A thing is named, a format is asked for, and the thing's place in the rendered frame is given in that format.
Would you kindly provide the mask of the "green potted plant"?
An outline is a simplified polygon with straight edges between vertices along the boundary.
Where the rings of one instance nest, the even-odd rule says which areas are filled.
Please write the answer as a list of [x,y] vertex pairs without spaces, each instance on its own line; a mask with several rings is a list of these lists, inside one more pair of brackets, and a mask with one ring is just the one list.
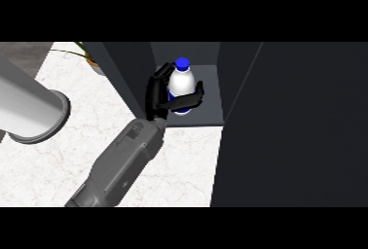
[[62,53],[69,53],[69,54],[74,54],[74,55],[78,55],[80,57],[83,57],[84,60],[86,60],[86,62],[87,62],[87,64],[89,64],[89,66],[90,66],[90,68],[91,68],[91,70],[94,71],[94,73],[99,76],[105,76],[105,73],[103,73],[103,71],[102,71],[102,69],[100,69],[100,67],[99,67],[99,65],[97,65],[97,63],[96,63],[96,61],[93,59],[93,56],[89,53],[89,50],[87,50],[83,42],[74,42],[74,43],[78,46],[78,48],[83,50],[83,53],[75,53],[75,52],[71,52],[71,51],[55,50],[55,49],[52,49],[50,51],[53,51],[53,52],[62,52]]

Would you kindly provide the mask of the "dark grey cabinet door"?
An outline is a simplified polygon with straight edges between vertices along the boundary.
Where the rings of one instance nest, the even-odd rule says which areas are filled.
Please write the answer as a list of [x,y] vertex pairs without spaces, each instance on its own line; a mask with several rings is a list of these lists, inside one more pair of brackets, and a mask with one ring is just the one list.
[[223,128],[216,206],[368,206],[368,43],[266,43]]

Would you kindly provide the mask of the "dark grey cabinet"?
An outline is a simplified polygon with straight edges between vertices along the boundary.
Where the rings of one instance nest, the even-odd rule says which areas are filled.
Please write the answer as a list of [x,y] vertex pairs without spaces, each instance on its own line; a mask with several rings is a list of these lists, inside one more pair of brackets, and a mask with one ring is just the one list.
[[164,63],[185,57],[204,83],[202,103],[168,115],[170,127],[222,126],[236,103],[261,48],[258,42],[87,42],[87,50],[136,117],[145,116],[148,78]]

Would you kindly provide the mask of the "pale grey cylinder appliance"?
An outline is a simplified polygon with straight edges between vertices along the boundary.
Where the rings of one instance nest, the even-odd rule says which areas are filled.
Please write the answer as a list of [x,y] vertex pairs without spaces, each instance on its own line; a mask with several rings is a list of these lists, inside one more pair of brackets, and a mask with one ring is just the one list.
[[24,144],[47,140],[71,115],[71,100],[0,55],[0,129]]

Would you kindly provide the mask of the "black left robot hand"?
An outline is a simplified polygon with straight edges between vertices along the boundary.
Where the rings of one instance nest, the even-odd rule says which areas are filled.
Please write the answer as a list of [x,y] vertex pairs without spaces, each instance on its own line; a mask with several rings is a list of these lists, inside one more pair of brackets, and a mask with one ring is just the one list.
[[168,97],[168,80],[174,72],[176,65],[167,62],[148,79],[145,91],[145,117],[154,121],[157,118],[167,119],[168,112],[179,112],[183,109],[196,108],[202,102],[204,87],[202,82],[195,84],[193,93]]

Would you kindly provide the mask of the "white bottle with blue cap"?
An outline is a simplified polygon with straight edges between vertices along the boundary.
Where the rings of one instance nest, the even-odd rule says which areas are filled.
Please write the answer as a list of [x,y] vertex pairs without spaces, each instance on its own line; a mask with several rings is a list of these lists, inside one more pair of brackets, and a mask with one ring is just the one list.
[[189,60],[185,57],[176,59],[167,89],[170,100],[195,92],[193,75],[189,69]]

